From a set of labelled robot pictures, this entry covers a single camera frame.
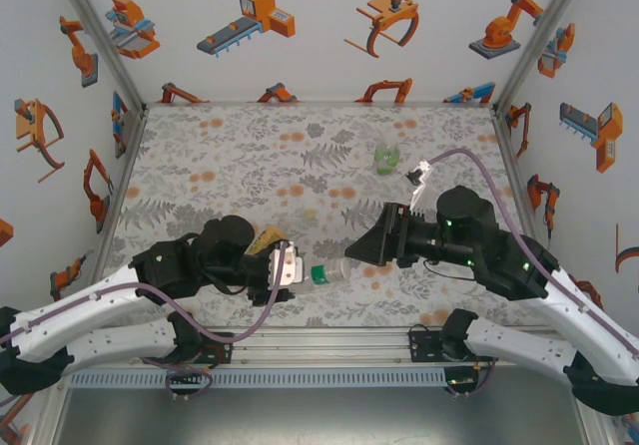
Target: small green object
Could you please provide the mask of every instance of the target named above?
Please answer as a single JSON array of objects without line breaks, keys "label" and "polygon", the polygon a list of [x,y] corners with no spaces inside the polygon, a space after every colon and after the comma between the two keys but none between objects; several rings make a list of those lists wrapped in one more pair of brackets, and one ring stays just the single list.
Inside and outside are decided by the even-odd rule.
[{"label": "small green object", "polygon": [[379,144],[375,148],[375,168],[380,176],[394,173],[399,163],[399,149],[395,145]]},{"label": "small green object", "polygon": [[323,285],[325,283],[328,283],[323,265],[316,265],[314,267],[311,267],[311,280],[315,285]]}]

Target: black cable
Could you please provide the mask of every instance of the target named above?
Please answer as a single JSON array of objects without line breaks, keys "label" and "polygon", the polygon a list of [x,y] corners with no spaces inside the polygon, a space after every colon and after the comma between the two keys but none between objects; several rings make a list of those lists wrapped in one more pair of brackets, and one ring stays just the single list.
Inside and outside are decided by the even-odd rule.
[{"label": "black cable", "polygon": [[223,293],[224,295],[239,295],[242,292],[244,292],[247,289],[247,284],[249,283],[249,274],[247,272],[247,284],[243,285],[241,289],[236,290],[235,292],[231,292],[231,291],[223,291],[221,290],[221,288],[226,288],[227,290],[229,290],[229,286],[226,285],[225,283],[223,283],[221,280],[219,280],[217,277],[210,275],[203,267],[202,267],[202,254],[199,252],[196,256],[196,262],[198,263],[198,267],[200,268],[200,272],[202,273],[202,275],[204,277],[206,277],[208,280],[211,281],[211,283],[216,287],[217,290],[219,290],[221,293]]},{"label": "black cable", "polygon": [[470,278],[470,277],[459,277],[459,276],[455,276],[455,275],[446,275],[445,273],[441,273],[441,272],[437,272],[436,270],[433,270],[432,268],[430,268],[428,265],[428,260],[425,260],[423,262],[423,266],[426,267],[426,270],[428,270],[431,273],[434,273],[435,275],[439,275],[441,277],[445,277],[445,278],[452,278],[454,280],[466,280],[468,282],[475,282],[474,278]]}]

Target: clear plastic bottle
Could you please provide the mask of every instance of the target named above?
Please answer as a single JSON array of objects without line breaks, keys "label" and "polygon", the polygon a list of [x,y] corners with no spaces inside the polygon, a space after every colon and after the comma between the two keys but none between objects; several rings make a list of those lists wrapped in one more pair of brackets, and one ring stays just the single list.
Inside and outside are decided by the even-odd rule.
[{"label": "clear plastic bottle", "polygon": [[394,142],[382,142],[375,146],[375,169],[380,176],[395,172],[399,163],[399,147]]},{"label": "clear plastic bottle", "polygon": [[335,290],[346,286],[350,280],[350,261],[347,258],[332,258],[305,266],[305,279],[291,287],[293,293],[312,293]]}]

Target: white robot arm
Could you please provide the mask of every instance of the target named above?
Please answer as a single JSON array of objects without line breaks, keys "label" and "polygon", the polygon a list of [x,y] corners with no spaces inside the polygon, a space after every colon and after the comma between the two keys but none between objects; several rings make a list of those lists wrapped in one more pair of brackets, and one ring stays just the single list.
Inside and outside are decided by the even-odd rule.
[{"label": "white robot arm", "polygon": [[[411,180],[423,186],[419,178]],[[253,228],[241,218],[209,221],[201,234],[158,242],[129,266],[58,302],[29,312],[1,308],[0,383],[13,394],[31,393],[98,363],[136,356],[169,363],[193,358],[202,337],[177,313],[143,325],[100,327],[150,301],[163,303],[154,290],[175,299],[212,283],[223,293],[231,293],[228,285],[247,287],[254,305],[273,304],[272,289],[275,301],[294,298],[274,284],[301,279],[295,248],[245,255],[253,238]],[[375,226],[345,255],[375,265],[395,259],[399,267],[410,267],[425,258],[468,266],[477,283],[535,310],[565,340],[536,337],[456,309],[439,334],[446,356],[502,358],[571,386],[576,398],[603,413],[639,411],[639,339],[579,290],[536,240],[523,241],[543,271],[531,265],[513,234],[499,228],[492,204],[458,186],[439,197],[434,223],[409,206],[385,204]],[[288,280],[281,280],[283,271]]]},{"label": "white robot arm", "polygon": [[[414,184],[415,174],[408,174]],[[386,203],[377,223],[345,255],[377,266],[395,259],[397,266],[411,267],[423,258],[469,267],[477,283],[536,311],[565,340],[539,338],[456,309],[440,332],[446,356],[503,358],[570,384],[576,398],[603,413],[639,410],[639,339],[598,308],[536,240],[521,239],[543,270],[532,265],[512,233],[499,228],[491,202],[457,186],[439,196],[433,223],[409,206]]]},{"label": "white robot arm", "polygon": [[233,293],[229,285],[243,286],[254,305],[293,298],[287,286],[302,280],[303,267],[295,246],[283,242],[284,253],[273,244],[245,255],[254,235],[249,222],[226,216],[207,222],[201,234],[156,243],[131,264],[57,302],[27,312],[2,307],[0,383],[20,395],[99,363],[140,356],[177,363],[195,357],[206,337],[177,312],[140,325],[101,327],[164,303],[159,295],[193,296],[210,283],[222,293]]}]

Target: floral tablecloth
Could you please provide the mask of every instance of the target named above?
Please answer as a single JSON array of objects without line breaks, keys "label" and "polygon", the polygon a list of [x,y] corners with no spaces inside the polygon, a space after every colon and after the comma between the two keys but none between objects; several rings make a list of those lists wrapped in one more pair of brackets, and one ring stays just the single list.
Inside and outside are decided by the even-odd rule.
[{"label": "floral tablecloth", "polygon": [[[372,166],[380,141],[399,146],[399,165],[391,176],[378,176]],[[488,109],[303,104],[152,108],[105,273],[155,241],[199,232],[207,220],[228,214],[246,218],[257,233],[275,225],[296,242],[306,260],[341,256],[375,222],[384,202],[409,202],[413,187],[405,172],[422,158],[459,147],[480,156],[516,217]],[[491,198],[482,175],[463,156],[437,165],[429,184],[438,194],[465,185]],[[424,208],[426,218],[434,220],[434,201]],[[472,281],[444,278],[420,263],[410,269],[353,266],[348,287],[277,304],[267,325],[440,324],[456,307],[507,325],[542,323]],[[469,273],[446,264],[436,271]],[[212,286],[187,303],[196,319],[210,326],[248,325],[261,312],[244,297],[223,296]]]}]

